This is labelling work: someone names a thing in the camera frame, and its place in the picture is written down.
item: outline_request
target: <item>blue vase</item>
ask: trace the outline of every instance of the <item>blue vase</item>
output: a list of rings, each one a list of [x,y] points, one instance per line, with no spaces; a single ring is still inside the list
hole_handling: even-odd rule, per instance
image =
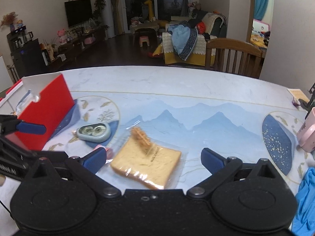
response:
[[[10,24],[10,30],[11,30],[11,32],[13,32],[15,30],[15,27],[13,24]]]

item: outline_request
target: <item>wooden chair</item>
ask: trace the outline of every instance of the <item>wooden chair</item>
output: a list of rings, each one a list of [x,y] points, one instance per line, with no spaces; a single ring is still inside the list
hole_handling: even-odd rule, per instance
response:
[[[210,65],[212,49],[216,49],[213,66]],[[228,50],[227,57],[224,56],[226,49]],[[231,50],[235,51],[232,69],[230,66]],[[238,60],[237,54],[239,52],[241,57]],[[205,69],[258,78],[261,58],[262,51],[250,43],[217,38],[207,43]]]

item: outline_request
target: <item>plastic stool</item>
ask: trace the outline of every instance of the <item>plastic stool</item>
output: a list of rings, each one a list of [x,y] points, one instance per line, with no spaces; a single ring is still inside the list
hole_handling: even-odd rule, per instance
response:
[[[144,42],[146,42],[146,44],[147,44],[148,46],[150,46],[149,37],[147,37],[147,36],[140,36],[140,38],[139,38],[140,47],[142,47],[142,45],[143,45]]]

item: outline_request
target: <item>tv cabinet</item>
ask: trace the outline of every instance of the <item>tv cabinet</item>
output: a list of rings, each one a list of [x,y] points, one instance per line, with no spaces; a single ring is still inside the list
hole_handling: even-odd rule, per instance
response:
[[[84,40],[87,37],[91,37],[91,36],[95,37],[95,42],[93,42],[92,44],[85,45]],[[68,62],[76,61],[77,57],[81,53],[91,48],[96,43],[105,40],[105,37],[106,37],[106,29],[105,29],[105,26],[102,26],[98,29],[91,31],[88,34],[83,34],[82,36],[74,38],[70,42],[59,46],[59,49],[62,50],[59,54],[65,54],[66,60],[62,61],[60,57],[57,57],[55,60],[53,60],[47,65],[49,72],[53,73],[53,72],[60,71],[60,69],[65,64],[67,64]]]

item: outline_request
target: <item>tv screen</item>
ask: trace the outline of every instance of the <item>tv screen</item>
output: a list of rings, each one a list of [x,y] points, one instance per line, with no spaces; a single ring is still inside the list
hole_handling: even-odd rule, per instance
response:
[[[92,17],[91,0],[65,2],[68,26],[72,27]]]

